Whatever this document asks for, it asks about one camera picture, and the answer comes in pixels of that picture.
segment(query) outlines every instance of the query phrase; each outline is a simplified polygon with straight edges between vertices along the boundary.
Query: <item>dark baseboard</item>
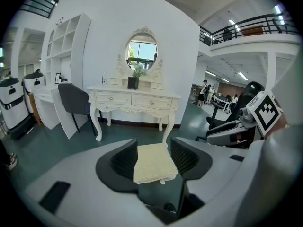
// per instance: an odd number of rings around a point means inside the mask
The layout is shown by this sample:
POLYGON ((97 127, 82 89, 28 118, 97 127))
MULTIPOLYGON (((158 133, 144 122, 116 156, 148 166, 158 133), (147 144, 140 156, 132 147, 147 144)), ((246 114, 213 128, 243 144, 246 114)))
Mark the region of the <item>dark baseboard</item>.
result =
MULTIPOLYGON (((103 118, 103 123, 107 123, 107 119, 103 118)), ((119 124, 119 125, 127 125, 127 126, 137 126, 137 127, 148 127, 148 128, 158 128, 158 123, 143 123, 143 122, 132 122, 132 121, 123 121, 123 120, 116 120, 112 119, 112 124, 119 124)), ((164 123, 162 125, 163 128, 166 128, 167 124, 164 123)), ((174 129, 179 129, 180 124, 174 124, 174 129)))

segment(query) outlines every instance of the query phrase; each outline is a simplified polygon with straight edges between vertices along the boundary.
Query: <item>white desk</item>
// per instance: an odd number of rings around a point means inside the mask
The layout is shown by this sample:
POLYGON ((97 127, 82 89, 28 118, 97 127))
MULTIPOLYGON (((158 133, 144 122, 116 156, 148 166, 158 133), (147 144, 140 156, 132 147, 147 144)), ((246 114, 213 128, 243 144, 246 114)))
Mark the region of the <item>white desk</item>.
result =
MULTIPOLYGON (((66 112, 62 104, 58 84, 34 87, 35 104, 42 123, 49 129, 61 123, 67 138, 77 132, 70 113, 66 112)), ((80 128, 88 119, 87 116, 75 114, 75 120, 80 128)))
POLYGON ((226 102, 226 101, 221 100, 221 99, 219 99, 219 98, 217 98, 217 97, 214 97, 214 103, 215 103, 215 100, 217 100, 217 101, 219 101, 219 102, 222 102, 222 103, 225 103, 225 106, 224 106, 223 111, 225 111, 227 105, 230 105, 230 104, 231 104, 230 102, 226 102))
MULTIPOLYGON (((127 113, 148 113, 161 118, 159 130, 162 130, 163 117, 168 116, 169 123, 163 135, 162 143, 166 139, 175 123, 175 113, 178 109, 180 97, 166 90, 140 87, 137 90, 127 89, 127 85, 98 85, 88 87, 90 116, 97 129, 97 141, 102 139, 102 131, 97 118, 97 109, 101 112, 122 110, 127 113)), ((111 125, 111 114, 108 114, 107 125, 111 125)))

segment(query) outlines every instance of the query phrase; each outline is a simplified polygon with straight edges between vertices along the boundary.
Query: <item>oval mirror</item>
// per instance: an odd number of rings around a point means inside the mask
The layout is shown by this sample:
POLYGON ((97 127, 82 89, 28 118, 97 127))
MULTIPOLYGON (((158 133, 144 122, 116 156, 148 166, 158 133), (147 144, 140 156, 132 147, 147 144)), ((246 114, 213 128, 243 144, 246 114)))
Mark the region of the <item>oval mirror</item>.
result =
POLYGON ((126 45, 125 60, 130 69, 134 70, 136 65, 143 68, 153 67, 158 54, 155 39, 147 33, 136 34, 126 45))

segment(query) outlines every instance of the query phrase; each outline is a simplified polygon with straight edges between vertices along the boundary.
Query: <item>backpack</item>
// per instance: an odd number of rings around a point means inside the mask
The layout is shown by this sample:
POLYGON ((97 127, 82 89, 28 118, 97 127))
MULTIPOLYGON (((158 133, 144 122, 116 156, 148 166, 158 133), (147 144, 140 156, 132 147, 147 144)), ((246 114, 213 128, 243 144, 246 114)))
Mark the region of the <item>backpack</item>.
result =
POLYGON ((204 88, 204 90, 203 90, 203 93, 204 93, 204 94, 208 94, 208 92, 209 92, 209 86, 207 86, 207 87, 204 88))

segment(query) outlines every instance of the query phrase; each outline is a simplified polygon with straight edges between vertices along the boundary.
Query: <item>potted plant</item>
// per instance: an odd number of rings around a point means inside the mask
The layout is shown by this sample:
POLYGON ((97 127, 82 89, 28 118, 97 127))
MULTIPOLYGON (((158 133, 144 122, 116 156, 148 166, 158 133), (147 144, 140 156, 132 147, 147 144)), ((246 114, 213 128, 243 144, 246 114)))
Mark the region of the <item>potted plant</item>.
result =
POLYGON ((143 65, 135 65, 133 75, 131 77, 128 77, 127 88, 138 89, 139 77, 146 74, 147 69, 144 69, 143 65))

